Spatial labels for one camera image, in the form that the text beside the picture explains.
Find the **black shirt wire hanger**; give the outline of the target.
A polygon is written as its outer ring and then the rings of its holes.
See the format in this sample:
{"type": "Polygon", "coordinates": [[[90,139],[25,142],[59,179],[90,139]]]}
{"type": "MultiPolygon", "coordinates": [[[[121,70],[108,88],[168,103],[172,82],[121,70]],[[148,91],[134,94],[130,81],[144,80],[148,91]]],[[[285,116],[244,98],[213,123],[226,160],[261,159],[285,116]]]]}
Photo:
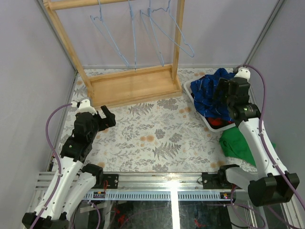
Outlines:
{"type": "Polygon", "coordinates": [[[157,35],[154,29],[154,25],[153,25],[153,19],[151,16],[152,13],[152,9],[151,9],[151,1],[149,1],[149,5],[146,11],[144,10],[140,10],[140,17],[141,20],[143,22],[146,34],[148,35],[148,39],[152,45],[152,48],[159,60],[159,63],[161,66],[164,66],[164,59],[163,59],[163,55],[162,52],[160,50],[160,46],[159,46],[159,42],[157,39],[157,35]]]}

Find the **blue plaid shirt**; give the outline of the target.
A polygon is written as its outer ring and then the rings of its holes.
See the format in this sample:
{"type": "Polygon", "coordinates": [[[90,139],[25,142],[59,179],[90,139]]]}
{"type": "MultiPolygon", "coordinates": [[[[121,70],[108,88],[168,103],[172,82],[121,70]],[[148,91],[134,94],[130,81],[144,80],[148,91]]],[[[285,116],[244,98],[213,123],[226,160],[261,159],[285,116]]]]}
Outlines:
{"type": "Polygon", "coordinates": [[[194,95],[194,106],[202,116],[220,118],[228,122],[233,121],[229,116],[227,105],[221,102],[219,98],[213,99],[213,95],[221,78],[230,80],[234,76],[235,73],[229,73],[226,69],[219,68],[215,73],[207,74],[191,82],[190,88],[194,95]]]}

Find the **red plaid shirt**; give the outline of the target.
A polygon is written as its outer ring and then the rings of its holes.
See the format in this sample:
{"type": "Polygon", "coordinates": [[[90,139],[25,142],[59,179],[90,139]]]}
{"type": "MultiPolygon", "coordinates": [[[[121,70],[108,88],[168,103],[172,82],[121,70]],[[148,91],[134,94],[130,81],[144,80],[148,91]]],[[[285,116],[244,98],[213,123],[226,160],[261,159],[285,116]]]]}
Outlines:
{"type": "Polygon", "coordinates": [[[221,118],[208,117],[207,121],[208,121],[209,125],[214,129],[221,128],[221,127],[231,124],[230,121],[226,121],[221,118]]]}

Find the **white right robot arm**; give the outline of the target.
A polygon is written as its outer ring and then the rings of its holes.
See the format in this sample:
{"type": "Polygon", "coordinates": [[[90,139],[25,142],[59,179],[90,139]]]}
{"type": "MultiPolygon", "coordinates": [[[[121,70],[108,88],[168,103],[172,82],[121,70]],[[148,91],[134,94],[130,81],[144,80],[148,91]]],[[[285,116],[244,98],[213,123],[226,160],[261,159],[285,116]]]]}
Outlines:
{"type": "Polygon", "coordinates": [[[296,173],[289,173],[278,158],[265,131],[259,108],[249,102],[249,88],[245,78],[221,78],[213,97],[226,102],[230,117],[250,148],[257,175],[245,172],[236,164],[221,166],[218,185],[222,188],[232,185],[247,191],[256,207],[289,202],[299,185],[299,177],[296,173]]]}

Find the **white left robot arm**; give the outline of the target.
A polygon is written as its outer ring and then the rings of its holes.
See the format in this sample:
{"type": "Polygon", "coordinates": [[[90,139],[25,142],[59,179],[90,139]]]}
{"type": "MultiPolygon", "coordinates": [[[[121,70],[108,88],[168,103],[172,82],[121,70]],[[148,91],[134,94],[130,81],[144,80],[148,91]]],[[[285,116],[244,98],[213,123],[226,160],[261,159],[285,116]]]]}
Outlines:
{"type": "Polygon", "coordinates": [[[103,168],[84,164],[97,133],[116,125],[115,114],[101,106],[105,117],[89,100],[71,103],[78,108],[74,129],[55,154],[58,169],[42,200],[33,212],[25,213],[22,223],[27,229],[67,229],[73,212],[91,188],[104,184],[103,168]]]}

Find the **red shirt wire hanger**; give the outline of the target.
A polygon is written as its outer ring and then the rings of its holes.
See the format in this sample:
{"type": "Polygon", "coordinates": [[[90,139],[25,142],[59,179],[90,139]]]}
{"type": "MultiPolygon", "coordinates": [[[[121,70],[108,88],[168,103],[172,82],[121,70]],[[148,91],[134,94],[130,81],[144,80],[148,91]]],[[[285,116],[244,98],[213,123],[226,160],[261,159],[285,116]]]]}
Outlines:
{"type": "Polygon", "coordinates": [[[134,25],[134,13],[132,9],[131,1],[128,0],[129,5],[129,11],[131,16],[131,22],[132,22],[132,36],[133,36],[133,47],[134,47],[134,70],[137,69],[137,46],[136,46],[136,34],[135,34],[135,25],[134,25]]]}

